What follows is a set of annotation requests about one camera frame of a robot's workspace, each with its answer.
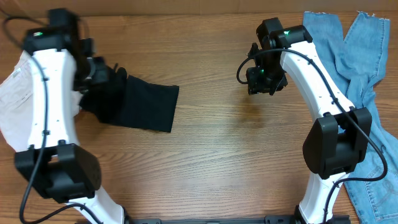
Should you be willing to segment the black t-shirt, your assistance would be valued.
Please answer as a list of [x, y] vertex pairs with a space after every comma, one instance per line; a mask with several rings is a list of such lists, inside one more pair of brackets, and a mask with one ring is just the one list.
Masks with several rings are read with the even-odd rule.
[[127, 128], [172, 131], [179, 87], [147, 83], [123, 67], [108, 67], [109, 81], [90, 89], [80, 107], [101, 123]]

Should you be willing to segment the light blue denim jeans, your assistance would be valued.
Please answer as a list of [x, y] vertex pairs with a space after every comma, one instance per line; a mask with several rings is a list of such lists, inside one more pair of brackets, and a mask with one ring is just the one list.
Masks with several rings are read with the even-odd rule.
[[372, 118], [370, 138], [386, 158], [388, 171], [377, 182], [345, 182], [361, 223], [397, 223], [397, 138], [381, 124], [374, 86], [386, 76], [390, 20], [359, 12], [347, 33], [335, 14], [307, 11], [303, 25], [337, 87]]

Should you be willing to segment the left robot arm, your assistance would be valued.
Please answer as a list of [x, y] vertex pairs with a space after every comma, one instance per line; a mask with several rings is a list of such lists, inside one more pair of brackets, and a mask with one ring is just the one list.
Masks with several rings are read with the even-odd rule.
[[33, 120], [27, 149], [14, 163], [43, 198], [63, 209], [77, 209], [90, 223], [129, 223], [124, 207], [101, 185], [97, 158], [84, 150], [75, 131], [72, 91], [108, 80], [108, 68], [93, 55], [93, 41], [80, 39], [76, 29], [42, 27], [28, 30], [33, 83]]

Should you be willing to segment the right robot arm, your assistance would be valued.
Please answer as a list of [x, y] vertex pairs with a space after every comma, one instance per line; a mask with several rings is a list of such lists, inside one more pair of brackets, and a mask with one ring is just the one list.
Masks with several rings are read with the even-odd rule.
[[246, 70], [250, 95], [273, 95], [296, 84], [305, 100], [313, 126], [303, 143], [310, 170], [305, 196], [294, 215], [268, 216], [265, 223], [350, 223], [347, 215], [332, 213], [339, 183], [364, 161], [372, 118], [357, 109], [333, 82], [323, 66], [312, 36], [303, 25], [283, 28], [278, 18], [264, 20], [256, 29], [248, 57], [255, 66]]

